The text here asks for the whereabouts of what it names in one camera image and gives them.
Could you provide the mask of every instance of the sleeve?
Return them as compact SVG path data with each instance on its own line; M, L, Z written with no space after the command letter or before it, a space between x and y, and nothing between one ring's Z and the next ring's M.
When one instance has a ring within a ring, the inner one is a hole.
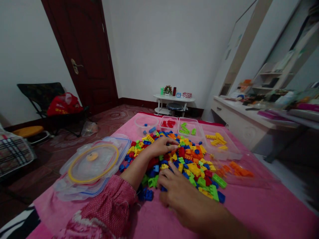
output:
M119 238L127 229L129 206L135 199L133 187L113 175L104 191L78 211L54 238Z

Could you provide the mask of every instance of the yellow stool seat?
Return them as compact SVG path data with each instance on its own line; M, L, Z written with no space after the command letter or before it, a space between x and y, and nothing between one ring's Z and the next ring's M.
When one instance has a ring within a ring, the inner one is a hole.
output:
M12 133L21 136L23 138L28 138L41 133L44 130L42 126L31 126L26 128L21 128L13 131Z

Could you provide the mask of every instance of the white desk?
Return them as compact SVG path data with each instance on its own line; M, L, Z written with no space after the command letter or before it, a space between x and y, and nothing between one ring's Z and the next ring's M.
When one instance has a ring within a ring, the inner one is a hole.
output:
M299 124L289 121L271 120L257 114L257 111L247 111L251 106L242 102L225 100L214 96L212 110L228 125L231 133L249 150L255 151L260 146L272 151L275 131L294 131Z
M182 116L184 117L185 111L186 111L186 106L188 102L194 102L194 98L177 98L176 96L167 96L167 95L161 95L161 94L155 94L153 95L155 98L158 99L159 106L155 108L155 112L158 114L163 114L163 115L170 115L172 114L172 111L166 108L163 108L163 100L171 100L171 101L181 101L185 102L184 108L181 110L183 112Z

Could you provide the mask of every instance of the wooden door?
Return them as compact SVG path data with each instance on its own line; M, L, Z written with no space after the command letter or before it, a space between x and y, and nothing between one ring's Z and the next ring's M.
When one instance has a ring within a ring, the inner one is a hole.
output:
M97 114L118 103L101 0L42 0L81 103ZM57 79L63 85L63 79Z

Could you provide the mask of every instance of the red bag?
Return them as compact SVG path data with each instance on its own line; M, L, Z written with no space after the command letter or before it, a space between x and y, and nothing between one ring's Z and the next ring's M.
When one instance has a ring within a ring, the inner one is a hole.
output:
M47 111L48 116L76 114L83 110L78 99L71 93L56 96Z

